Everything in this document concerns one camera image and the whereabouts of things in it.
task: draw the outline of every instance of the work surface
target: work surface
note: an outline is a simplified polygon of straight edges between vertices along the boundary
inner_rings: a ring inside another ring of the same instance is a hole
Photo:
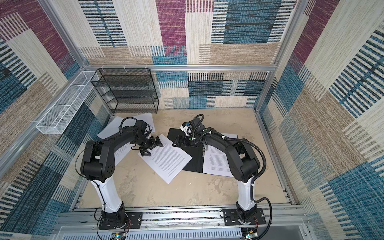
[[[153,136],[167,136],[169,128],[179,128],[183,122],[204,114],[203,124],[219,132],[237,134],[255,143],[266,157],[266,170],[255,181],[255,199],[267,197],[272,203],[286,203],[271,157],[252,109],[193,109],[161,110],[152,114],[156,131]],[[132,114],[118,114],[122,118]],[[114,182],[126,207],[154,207],[178,205],[235,204],[238,197],[237,181],[197,172],[181,171],[167,184],[137,154],[130,151],[116,166]],[[80,201],[80,208],[100,207],[95,188],[88,183]]]

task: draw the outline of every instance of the white mesh organizer tray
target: white mesh organizer tray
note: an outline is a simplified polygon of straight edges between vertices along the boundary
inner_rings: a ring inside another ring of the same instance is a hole
[[[40,132],[43,134],[63,134],[92,90],[93,86],[90,80],[94,73],[92,71],[83,71],[77,76],[36,125]]]

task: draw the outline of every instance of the black clipboard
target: black clipboard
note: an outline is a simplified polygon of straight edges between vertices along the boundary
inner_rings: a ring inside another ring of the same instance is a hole
[[[178,135],[184,135],[185,132],[183,132],[181,129],[177,128],[170,128],[168,132],[167,138],[174,142]],[[194,147],[181,147],[182,150],[184,150],[189,156],[192,157],[191,161],[187,163],[187,165],[183,168],[184,171],[190,171],[190,172],[199,172],[203,173],[203,149],[204,144],[202,142],[199,142]]]

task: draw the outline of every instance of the carpet tile wall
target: carpet tile wall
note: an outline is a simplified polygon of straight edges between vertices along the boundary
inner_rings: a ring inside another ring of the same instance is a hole
[[[0,155],[78,71],[37,0],[1,0]]]
[[[384,239],[384,5],[309,1],[260,114],[318,239]]]
[[[91,65],[271,64],[296,0],[53,0],[52,4]]]
[[[253,108],[268,72],[152,72],[160,109]]]
[[[96,134],[109,117],[92,90],[62,135],[36,136],[1,179],[0,231],[50,235],[58,214],[69,210],[80,187],[75,158],[87,141],[99,139]]]
[[[79,66],[37,0],[1,0],[0,4],[2,155]],[[94,133],[105,126],[109,115],[101,106],[95,96],[84,104],[81,110],[89,120],[82,131],[71,125],[62,136],[38,134],[1,178],[2,239],[46,238],[57,214],[68,210],[80,184],[72,160],[84,147],[82,140],[95,138]]]

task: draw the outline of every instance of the black mounting plate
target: black mounting plate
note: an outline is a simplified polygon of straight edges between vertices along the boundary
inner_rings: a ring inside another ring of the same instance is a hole
[[[142,212],[126,212],[126,214],[128,219],[131,220],[131,229],[140,228],[143,213]],[[117,229],[116,227],[119,227],[118,223],[110,222],[105,219],[102,219],[99,224],[99,230]]]
[[[239,218],[237,217],[236,209],[223,209],[220,211],[220,214],[223,214],[224,223],[226,226],[242,225],[239,222]],[[265,216],[262,209],[257,209],[255,213],[255,217],[259,225],[263,225],[266,223]],[[253,219],[250,225],[256,225],[256,221]]]

